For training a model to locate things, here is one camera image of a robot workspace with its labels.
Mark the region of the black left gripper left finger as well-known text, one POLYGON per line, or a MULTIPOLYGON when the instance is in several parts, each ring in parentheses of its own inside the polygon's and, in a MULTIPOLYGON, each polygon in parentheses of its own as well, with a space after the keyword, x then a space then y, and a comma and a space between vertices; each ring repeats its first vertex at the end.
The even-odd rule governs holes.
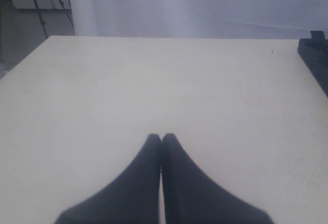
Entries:
POLYGON ((119 176, 63 211, 56 223, 159 223, 160 149, 160 137, 148 135, 119 176))

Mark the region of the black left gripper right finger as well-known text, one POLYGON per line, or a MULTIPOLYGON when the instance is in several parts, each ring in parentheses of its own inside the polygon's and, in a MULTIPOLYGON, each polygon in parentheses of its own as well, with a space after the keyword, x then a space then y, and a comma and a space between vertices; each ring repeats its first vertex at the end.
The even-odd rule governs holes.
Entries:
POLYGON ((162 187, 166 223, 272 223, 263 210, 211 180, 173 133, 162 139, 162 187))

